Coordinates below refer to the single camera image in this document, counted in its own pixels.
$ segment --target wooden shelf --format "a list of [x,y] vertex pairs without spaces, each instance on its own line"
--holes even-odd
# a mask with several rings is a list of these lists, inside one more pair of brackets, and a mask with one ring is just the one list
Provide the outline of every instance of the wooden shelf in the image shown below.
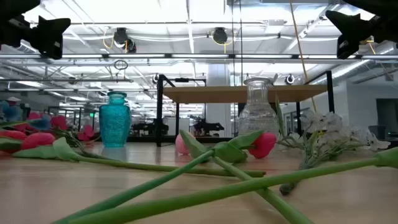
[[[164,95],[177,103],[245,103],[246,91],[246,86],[169,87],[164,88]],[[325,91],[326,85],[273,86],[268,99],[275,102],[277,93],[280,102],[300,102]]]

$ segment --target green stem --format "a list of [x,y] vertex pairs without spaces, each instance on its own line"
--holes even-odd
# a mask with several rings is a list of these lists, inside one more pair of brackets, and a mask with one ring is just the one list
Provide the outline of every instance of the green stem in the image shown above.
[[76,220],[72,220],[70,223],[126,223],[165,212],[171,212],[181,208],[187,208],[194,205],[200,205],[227,197],[244,194],[253,190],[259,190],[273,185],[295,182],[311,177],[318,177],[321,175],[334,174],[346,170],[376,165],[378,164],[378,162],[378,158],[371,158],[355,162],[348,162],[345,164],[338,164],[330,167],[318,167],[314,169],[301,170],[290,174],[247,180],[217,189],[195,192],[190,195],[170,197],[163,200],[141,202],[134,205],[112,208],[107,211],[98,212],[87,215],[85,217],[77,218]]
[[[135,164],[135,163],[131,163],[131,162],[113,161],[113,160],[107,160],[107,159],[94,159],[94,158],[87,158],[87,157],[79,158],[79,160],[82,162],[92,162],[92,163],[96,163],[96,164],[104,164],[104,165],[115,166],[115,167],[125,167],[125,168],[130,168],[130,169],[153,170],[153,171],[163,171],[163,172],[170,172],[170,171],[173,171],[173,170],[176,170],[179,168],[179,167],[175,167],[175,166]],[[225,170],[221,170],[221,169],[193,168],[193,169],[188,170],[186,173],[218,175],[218,176],[225,176],[225,177],[233,176],[231,173],[229,173]],[[247,173],[251,177],[263,177],[265,174],[264,171],[257,171],[257,170],[245,170],[245,173]]]
[[55,221],[55,223],[68,223],[70,220],[76,219],[78,217],[82,217],[84,215],[100,212],[100,211],[107,210],[110,208],[114,208],[124,202],[127,202],[130,199],[137,197],[140,194],[147,192],[148,190],[154,189],[155,187],[158,187],[158,186],[166,183],[167,181],[172,180],[172,179],[182,175],[186,171],[194,168],[196,165],[200,164],[201,162],[203,162],[204,160],[206,160],[207,158],[212,156],[214,153],[215,153],[214,150],[207,151],[207,152],[203,153],[202,155],[200,155],[199,157],[197,157],[196,159],[192,160],[187,165],[185,165],[179,169],[169,172],[168,174],[166,174],[162,177],[159,177],[157,179],[150,180],[141,185],[133,187],[129,190],[121,192],[117,195],[110,197],[109,199],[103,200],[102,202],[98,202],[94,205],[91,205],[91,206],[89,206],[83,210],[80,210],[76,213],[73,213],[61,220]]
[[[234,174],[237,178],[241,180],[252,180],[253,178],[235,166],[225,162],[224,160],[220,159],[219,157],[213,158],[215,163],[219,166],[224,168],[225,170],[229,171],[230,173]],[[264,198],[268,203],[270,203],[276,210],[283,215],[286,220],[288,220],[291,224],[309,224],[313,223],[309,220],[305,215],[301,214],[297,211],[293,206],[289,205],[283,199],[281,199],[277,194],[269,189],[261,189],[257,191],[262,198]]]

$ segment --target glass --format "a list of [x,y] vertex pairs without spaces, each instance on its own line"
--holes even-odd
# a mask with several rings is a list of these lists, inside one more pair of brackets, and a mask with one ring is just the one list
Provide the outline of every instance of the glass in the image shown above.
[[248,86],[248,102],[239,116],[239,135],[264,130],[279,136],[279,127],[275,111],[268,103],[268,78],[250,78],[244,81]]
[[124,105],[125,93],[109,92],[109,104],[99,108],[99,126],[105,147],[123,147],[131,125],[130,108]]

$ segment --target vase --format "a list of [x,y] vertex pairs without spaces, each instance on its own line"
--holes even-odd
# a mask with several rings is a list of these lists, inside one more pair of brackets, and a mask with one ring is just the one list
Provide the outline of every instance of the vase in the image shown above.
[[249,78],[244,81],[248,86],[248,100],[239,115],[239,135],[264,130],[279,137],[277,115],[268,103],[268,88],[272,81],[268,78]]
[[130,108],[124,105],[125,93],[109,92],[109,104],[99,108],[101,139],[105,147],[123,147],[131,125]]

